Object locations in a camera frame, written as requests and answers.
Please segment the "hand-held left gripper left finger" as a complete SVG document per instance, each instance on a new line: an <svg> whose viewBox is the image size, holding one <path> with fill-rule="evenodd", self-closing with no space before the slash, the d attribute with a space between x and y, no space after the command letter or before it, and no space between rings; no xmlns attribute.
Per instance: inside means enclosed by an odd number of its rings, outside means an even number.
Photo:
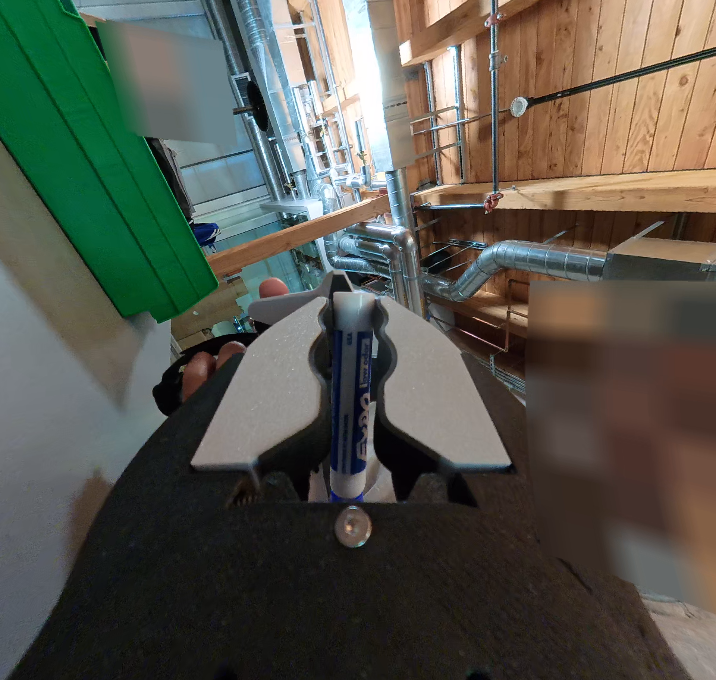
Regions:
<svg viewBox="0 0 716 680"><path fill-rule="evenodd" d="M329 498L332 309L315 298L264 332L238 364L191 461L194 471L239 471L258 486L273 471Z"/></svg>

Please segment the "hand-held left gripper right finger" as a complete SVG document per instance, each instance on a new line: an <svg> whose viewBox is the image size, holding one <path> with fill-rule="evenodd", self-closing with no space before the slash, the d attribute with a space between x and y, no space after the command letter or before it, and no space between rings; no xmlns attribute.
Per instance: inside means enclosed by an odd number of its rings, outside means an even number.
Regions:
<svg viewBox="0 0 716 680"><path fill-rule="evenodd" d="M397 501L437 474L503 472L512 461L461 351L434 325L389 298L376 301L380 368L374 449Z"/></svg>

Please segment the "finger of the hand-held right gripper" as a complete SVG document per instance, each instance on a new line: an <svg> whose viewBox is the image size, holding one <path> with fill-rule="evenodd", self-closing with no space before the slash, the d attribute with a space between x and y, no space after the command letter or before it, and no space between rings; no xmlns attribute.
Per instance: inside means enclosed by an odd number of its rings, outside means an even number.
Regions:
<svg viewBox="0 0 716 680"><path fill-rule="evenodd" d="M357 292L344 271L334 270L327 273L324 280L314 290L292 292L256 300L248 306L248 316L254 322L255 332L260 335L314 299L326 298L329 301L329 311L322 318L321 326L324 333L330 335L334 327L332 310L336 292Z"/></svg>

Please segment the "blue whiteboard marker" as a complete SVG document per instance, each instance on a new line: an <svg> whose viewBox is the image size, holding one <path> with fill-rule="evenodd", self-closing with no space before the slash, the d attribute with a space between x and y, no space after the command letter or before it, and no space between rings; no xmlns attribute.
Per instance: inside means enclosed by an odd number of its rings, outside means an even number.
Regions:
<svg viewBox="0 0 716 680"><path fill-rule="evenodd" d="M374 296L335 292L333 311L330 500L362 500L371 402Z"/></svg>

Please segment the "green plastic bin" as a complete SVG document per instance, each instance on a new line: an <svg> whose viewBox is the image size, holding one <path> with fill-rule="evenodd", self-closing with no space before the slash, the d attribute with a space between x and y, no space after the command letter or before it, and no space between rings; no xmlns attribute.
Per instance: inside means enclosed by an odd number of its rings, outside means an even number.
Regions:
<svg viewBox="0 0 716 680"><path fill-rule="evenodd" d="M219 282L72 0L1 0L1 141L124 317Z"/></svg>

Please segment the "person's right hand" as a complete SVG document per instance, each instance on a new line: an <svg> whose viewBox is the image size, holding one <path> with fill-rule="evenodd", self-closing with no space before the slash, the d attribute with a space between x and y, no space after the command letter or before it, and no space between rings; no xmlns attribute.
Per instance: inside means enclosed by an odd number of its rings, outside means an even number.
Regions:
<svg viewBox="0 0 716 680"><path fill-rule="evenodd" d="M260 299L273 298L289 293L287 284L278 278L268 278L258 286ZM181 402L187 401L202 385L213 376L234 355L246 353L246 346L237 341L224 344L217 355L201 351L196 353L184 368Z"/></svg>

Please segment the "black floor lamp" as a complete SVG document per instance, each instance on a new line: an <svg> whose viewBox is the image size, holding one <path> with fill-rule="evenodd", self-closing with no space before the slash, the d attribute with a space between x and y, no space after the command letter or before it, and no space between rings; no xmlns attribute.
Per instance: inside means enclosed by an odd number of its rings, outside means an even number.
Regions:
<svg viewBox="0 0 716 680"><path fill-rule="evenodd" d="M269 116L259 86L248 78L237 79L242 104L233 109L233 115L251 115L260 131L269 129Z"/></svg>

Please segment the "black ceiling rod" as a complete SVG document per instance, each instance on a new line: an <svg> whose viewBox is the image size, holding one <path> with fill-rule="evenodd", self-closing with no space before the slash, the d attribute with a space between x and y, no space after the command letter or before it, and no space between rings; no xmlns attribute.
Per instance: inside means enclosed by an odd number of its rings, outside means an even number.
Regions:
<svg viewBox="0 0 716 680"><path fill-rule="evenodd" d="M684 56L654 63L649 66L644 66L641 68L629 70L627 72L618 73L606 78L601 78L589 82L587 84L576 85L570 88L566 88L562 91L555 91L553 93L540 96L518 96L511 102L509 111L514 118L522 117L525 112L527 112L534 106L542 105L545 103L552 103L560 99L570 98L579 94L589 93L600 88L625 83L637 78L642 78L644 76L655 75L656 73L665 72L672 68L687 66L693 63L699 63L703 60L707 60L714 57L715 47L711 47Z"/></svg>

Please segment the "wooden support post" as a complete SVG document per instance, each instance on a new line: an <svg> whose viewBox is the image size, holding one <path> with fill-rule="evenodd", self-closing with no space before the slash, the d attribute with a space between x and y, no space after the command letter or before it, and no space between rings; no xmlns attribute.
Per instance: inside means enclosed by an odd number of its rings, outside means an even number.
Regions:
<svg viewBox="0 0 716 680"><path fill-rule="evenodd" d="M217 277L240 273L248 265L288 252L360 222L375 219L386 212L389 212L389 197L384 194L209 255L207 261Z"/></svg>

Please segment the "silver ventilation duct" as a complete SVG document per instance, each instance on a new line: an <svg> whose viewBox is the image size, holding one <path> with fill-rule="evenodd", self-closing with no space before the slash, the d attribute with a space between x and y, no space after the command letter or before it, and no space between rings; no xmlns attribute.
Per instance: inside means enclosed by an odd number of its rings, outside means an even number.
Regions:
<svg viewBox="0 0 716 680"><path fill-rule="evenodd" d="M449 281L423 273L421 284L428 294L463 302L472 298L503 270L535 273L566 281L595 282L602 278L607 253L577 247L506 240L485 248L461 276Z"/></svg>

